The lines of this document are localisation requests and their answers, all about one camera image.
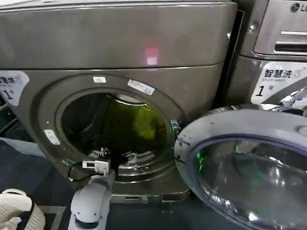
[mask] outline door glass window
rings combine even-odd
[[[258,227],[307,228],[307,158],[256,140],[203,148],[194,160],[199,184],[223,212]]]

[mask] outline sticker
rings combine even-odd
[[[106,78],[105,77],[93,77],[93,81],[95,83],[106,83]]]
[[[129,80],[128,85],[138,91],[141,91],[147,95],[152,95],[154,93],[154,88],[146,85],[144,83],[138,82],[136,80]]]
[[[22,71],[0,71],[0,93],[11,105],[19,105],[21,93],[28,82],[28,75]]]
[[[48,140],[53,144],[53,145],[60,145],[59,139],[57,138],[56,134],[52,129],[45,129],[44,133]]]
[[[306,77],[307,63],[270,62],[263,67],[250,101],[253,104],[261,104]]]

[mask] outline gray washing machine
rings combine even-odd
[[[115,199],[184,199],[173,146],[212,104],[235,13],[229,0],[1,6],[1,95],[65,177],[125,154]]]
[[[307,90],[306,1],[238,0],[232,45],[219,95],[223,104],[303,108]]]

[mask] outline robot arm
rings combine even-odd
[[[83,168],[94,169],[102,175],[92,176],[89,183],[74,194],[68,230],[104,230],[115,171],[110,169],[107,161],[84,161]]]

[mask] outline open door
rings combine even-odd
[[[238,225],[307,229],[307,118],[273,110],[199,118],[177,138],[176,165],[199,199]]]

